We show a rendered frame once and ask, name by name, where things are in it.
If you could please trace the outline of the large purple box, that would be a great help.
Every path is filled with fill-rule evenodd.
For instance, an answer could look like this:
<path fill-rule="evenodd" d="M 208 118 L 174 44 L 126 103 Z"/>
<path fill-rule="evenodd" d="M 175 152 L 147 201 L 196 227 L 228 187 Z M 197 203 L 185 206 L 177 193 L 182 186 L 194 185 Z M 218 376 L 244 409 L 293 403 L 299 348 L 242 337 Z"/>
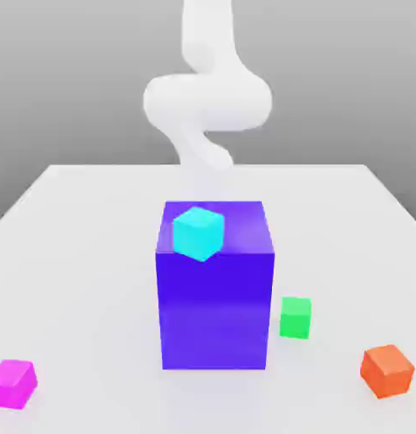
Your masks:
<path fill-rule="evenodd" d="M 204 262 L 173 249 L 173 221 L 198 206 L 225 217 L 222 249 Z M 275 250 L 259 201 L 168 201 L 155 252 L 162 366 L 266 366 Z"/>

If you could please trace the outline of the small green cube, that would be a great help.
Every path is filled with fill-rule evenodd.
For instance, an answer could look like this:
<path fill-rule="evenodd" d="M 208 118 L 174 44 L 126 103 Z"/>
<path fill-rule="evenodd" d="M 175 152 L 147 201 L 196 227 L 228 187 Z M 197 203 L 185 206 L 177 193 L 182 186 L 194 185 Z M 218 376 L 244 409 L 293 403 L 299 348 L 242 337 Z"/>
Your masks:
<path fill-rule="evenodd" d="M 310 298 L 283 297 L 280 315 L 282 337 L 308 339 L 312 304 Z"/>

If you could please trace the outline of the small orange cube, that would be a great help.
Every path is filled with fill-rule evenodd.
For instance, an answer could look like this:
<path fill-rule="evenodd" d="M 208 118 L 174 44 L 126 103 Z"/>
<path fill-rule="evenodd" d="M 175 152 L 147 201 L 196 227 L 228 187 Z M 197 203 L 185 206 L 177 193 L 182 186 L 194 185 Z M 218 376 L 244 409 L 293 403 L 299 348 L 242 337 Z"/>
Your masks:
<path fill-rule="evenodd" d="M 364 351 L 360 376 L 377 398 L 388 398 L 408 392 L 414 365 L 394 344 Z"/>

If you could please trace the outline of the small cyan cube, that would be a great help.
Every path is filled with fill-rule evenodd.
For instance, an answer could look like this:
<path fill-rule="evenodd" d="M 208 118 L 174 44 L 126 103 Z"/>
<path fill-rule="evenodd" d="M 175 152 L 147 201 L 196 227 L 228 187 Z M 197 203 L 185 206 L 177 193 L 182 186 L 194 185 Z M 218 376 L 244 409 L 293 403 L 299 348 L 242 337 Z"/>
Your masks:
<path fill-rule="evenodd" d="M 173 220 L 173 248 L 176 253 L 205 262 L 223 246 L 225 217 L 222 214 L 191 207 Z"/>

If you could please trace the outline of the small magenta cube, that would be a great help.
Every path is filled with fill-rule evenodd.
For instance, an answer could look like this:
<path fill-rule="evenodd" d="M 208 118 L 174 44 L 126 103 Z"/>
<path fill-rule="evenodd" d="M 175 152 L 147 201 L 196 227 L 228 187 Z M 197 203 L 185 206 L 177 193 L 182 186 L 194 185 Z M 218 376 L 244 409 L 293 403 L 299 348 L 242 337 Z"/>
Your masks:
<path fill-rule="evenodd" d="M 23 409 L 37 387 L 30 361 L 4 359 L 0 362 L 0 408 Z"/>

